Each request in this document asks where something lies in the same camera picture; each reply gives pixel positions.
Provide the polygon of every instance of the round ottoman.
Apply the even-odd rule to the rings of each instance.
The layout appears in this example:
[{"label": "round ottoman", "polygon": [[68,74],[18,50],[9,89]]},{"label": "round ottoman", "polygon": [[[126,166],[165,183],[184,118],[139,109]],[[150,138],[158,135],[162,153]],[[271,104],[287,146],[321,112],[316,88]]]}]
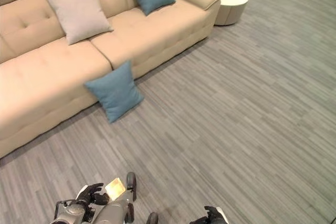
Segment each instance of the round ottoman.
[{"label": "round ottoman", "polygon": [[217,26],[225,26],[236,23],[248,0],[220,0],[220,8],[215,21]]}]

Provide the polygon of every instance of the white pillow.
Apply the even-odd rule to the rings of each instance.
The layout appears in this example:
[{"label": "white pillow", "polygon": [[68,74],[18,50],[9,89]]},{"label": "white pillow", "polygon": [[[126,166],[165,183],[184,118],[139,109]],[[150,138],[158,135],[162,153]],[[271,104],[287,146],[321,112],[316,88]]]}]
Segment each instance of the white pillow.
[{"label": "white pillow", "polygon": [[67,35],[69,45],[105,31],[113,31],[99,0],[48,0]]}]

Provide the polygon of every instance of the sofa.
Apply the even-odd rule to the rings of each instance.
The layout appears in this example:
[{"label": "sofa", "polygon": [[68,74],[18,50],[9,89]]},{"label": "sofa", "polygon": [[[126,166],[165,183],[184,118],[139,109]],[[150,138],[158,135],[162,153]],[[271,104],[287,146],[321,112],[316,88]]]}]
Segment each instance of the sofa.
[{"label": "sofa", "polygon": [[131,60],[136,79],[207,37],[219,0],[176,0],[145,16],[99,0],[114,31],[68,45],[46,0],[0,0],[0,157],[97,102],[84,83]]}]

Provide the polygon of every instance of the black glove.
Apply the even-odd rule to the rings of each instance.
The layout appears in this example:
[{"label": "black glove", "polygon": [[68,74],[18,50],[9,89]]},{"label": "black glove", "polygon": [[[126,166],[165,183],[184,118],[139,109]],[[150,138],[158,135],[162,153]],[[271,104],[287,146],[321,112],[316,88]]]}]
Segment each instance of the black glove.
[{"label": "black glove", "polygon": [[222,214],[215,207],[205,206],[208,216],[201,217],[189,224],[228,224]]},{"label": "black glove", "polygon": [[208,211],[209,223],[227,224],[222,214],[215,207],[205,206],[204,208]]},{"label": "black glove", "polygon": [[78,195],[76,200],[84,201],[87,205],[89,205],[90,203],[94,203],[97,205],[106,205],[110,200],[109,196],[106,193],[103,195],[96,193],[98,191],[101,191],[101,187],[103,185],[104,183],[97,183],[88,186]]}]

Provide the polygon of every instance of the gray carpet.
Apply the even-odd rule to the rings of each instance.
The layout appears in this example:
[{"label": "gray carpet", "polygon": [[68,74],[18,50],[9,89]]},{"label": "gray carpet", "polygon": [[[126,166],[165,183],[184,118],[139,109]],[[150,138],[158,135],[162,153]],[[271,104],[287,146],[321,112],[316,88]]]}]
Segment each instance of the gray carpet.
[{"label": "gray carpet", "polygon": [[239,23],[136,81],[109,124],[99,104],[0,160],[0,223],[48,223],[84,184],[138,175],[136,220],[231,224],[336,216],[336,0],[250,0]]}]

